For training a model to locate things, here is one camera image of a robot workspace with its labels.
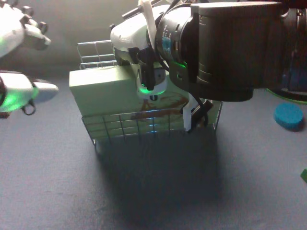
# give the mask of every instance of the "blue disc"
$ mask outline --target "blue disc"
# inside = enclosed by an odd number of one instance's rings
[[[274,119],[284,128],[295,129],[303,120],[303,112],[295,104],[283,103],[275,110]]]

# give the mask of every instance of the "green block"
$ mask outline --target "green block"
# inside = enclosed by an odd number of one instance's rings
[[[301,177],[307,183],[307,169],[304,169],[304,171],[301,174]]]

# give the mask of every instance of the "robotic hand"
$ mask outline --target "robotic hand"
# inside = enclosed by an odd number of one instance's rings
[[[16,8],[17,4],[18,0],[10,3],[0,0],[0,58],[20,47],[45,50],[51,43],[44,35],[48,30],[47,24],[32,19],[32,8],[24,6],[20,10]],[[0,70],[0,118],[7,118],[17,109],[32,115],[36,111],[36,103],[52,99],[57,92],[57,86],[48,81]]]
[[[305,0],[157,2],[140,0],[123,23],[111,26],[114,54],[119,65],[140,64],[138,91],[151,100],[166,88],[158,78],[165,70],[189,93],[182,109],[187,131],[197,123],[195,111],[206,122],[211,105],[204,99],[246,101],[256,88],[283,88],[285,76],[306,66]]]

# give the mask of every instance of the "gray table surface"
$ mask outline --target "gray table surface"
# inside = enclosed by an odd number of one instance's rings
[[[0,121],[0,230],[307,229],[307,131],[276,124],[281,99],[259,90],[224,103],[216,136],[187,136],[179,152],[118,152],[105,166],[67,69],[45,79],[60,88],[54,100]]]

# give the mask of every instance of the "blue lid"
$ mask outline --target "blue lid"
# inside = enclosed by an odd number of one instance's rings
[[[274,119],[284,128],[295,129],[303,120],[303,112],[295,104],[283,103],[276,108]]]

